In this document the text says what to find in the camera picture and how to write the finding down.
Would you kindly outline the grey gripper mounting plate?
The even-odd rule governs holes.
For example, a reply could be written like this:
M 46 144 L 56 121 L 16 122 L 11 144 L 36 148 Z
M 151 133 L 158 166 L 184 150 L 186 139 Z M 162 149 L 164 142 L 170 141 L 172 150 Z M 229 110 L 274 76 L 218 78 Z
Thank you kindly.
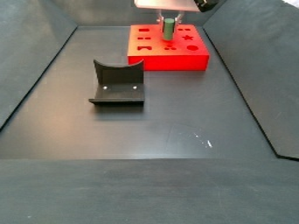
M 175 17 L 174 30 L 183 21 L 186 11 L 199 11 L 198 5 L 194 0 L 135 0 L 135 6 L 144 9 L 156 10 L 156 22 L 160 26 L 160 32 L 164 31 L 164 16 L 163 10 L 179 11 Z

